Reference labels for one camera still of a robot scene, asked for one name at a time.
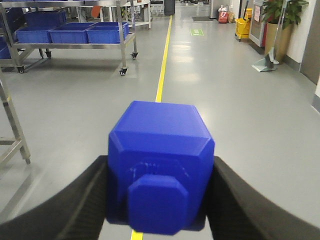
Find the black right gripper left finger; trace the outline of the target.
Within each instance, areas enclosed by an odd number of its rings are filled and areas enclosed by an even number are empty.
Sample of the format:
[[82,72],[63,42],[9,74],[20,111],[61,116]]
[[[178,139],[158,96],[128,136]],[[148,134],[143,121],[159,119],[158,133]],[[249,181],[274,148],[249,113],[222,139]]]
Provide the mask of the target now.
[[97,240],[106,215],[106,155],[56,195],[0,225],[2,240]]

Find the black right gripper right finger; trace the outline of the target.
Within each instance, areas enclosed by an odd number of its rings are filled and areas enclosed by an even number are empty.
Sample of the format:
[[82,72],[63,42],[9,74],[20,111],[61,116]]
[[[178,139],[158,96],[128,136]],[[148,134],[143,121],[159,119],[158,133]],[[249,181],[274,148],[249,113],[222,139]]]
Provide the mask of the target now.
[[207,186],[207,218],[214,240],[318,240],[320,229],[254,189],[219,156]]

